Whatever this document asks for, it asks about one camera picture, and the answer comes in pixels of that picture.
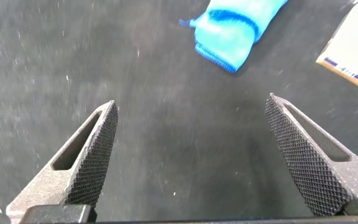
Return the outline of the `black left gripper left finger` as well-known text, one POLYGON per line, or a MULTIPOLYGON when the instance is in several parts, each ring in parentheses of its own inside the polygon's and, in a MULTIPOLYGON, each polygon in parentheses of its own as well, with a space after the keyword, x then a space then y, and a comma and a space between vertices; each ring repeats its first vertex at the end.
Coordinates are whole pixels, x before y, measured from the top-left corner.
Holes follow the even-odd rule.
POLYGON ((108 171, 118 125, 113 100, 97 107, 40 172, 7 206, 19 223, 36 205, 79 204, 96 207, 108 171))

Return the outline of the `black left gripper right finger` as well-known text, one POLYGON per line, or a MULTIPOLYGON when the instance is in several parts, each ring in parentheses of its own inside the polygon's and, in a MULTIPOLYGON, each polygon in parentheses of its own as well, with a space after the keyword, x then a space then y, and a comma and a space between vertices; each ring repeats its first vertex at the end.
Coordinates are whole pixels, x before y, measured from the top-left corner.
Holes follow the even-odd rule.
POLYGON ((265 116, 311 212, 358 215, 358 156, 284 98, 270 94, 265 116))

